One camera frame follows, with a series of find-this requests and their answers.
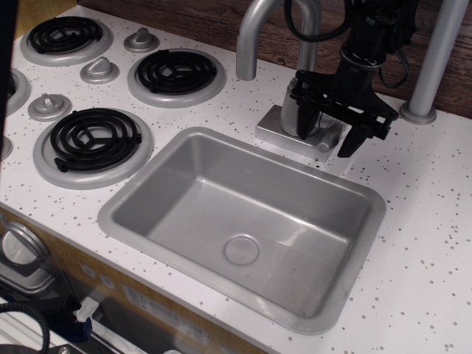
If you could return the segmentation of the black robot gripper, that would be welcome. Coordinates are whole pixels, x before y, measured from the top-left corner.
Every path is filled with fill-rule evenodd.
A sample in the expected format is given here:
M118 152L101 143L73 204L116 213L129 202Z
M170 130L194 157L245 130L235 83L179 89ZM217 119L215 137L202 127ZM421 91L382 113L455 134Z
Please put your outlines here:
M306 140L319 130L322 113L330 114L352 126L337 154L339 158L350 158L367 138L385 139L399 114L372 87L374 76L386 62L385 51L366 56L342 49L340 58L334 74L296 72L296 134Z

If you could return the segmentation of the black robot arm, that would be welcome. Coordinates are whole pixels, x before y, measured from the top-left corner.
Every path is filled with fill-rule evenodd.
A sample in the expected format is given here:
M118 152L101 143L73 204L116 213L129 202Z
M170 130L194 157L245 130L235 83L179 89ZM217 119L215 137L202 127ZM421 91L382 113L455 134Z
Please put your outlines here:
M404 70L409 70L402 48L417 31L417 6L417 1L346 1L339 27L306 35L294 26L292 3L285 1L286 24L299 40L318 43L349 33L339 50L341 60L335 73L296 72L290 96L298 106L297 137L307 139L316 118L327 114L351 127L338 152L340 158L352 156L366 139L386 138L399 113L376 95L372 80L383 77L388 55L397 55Z

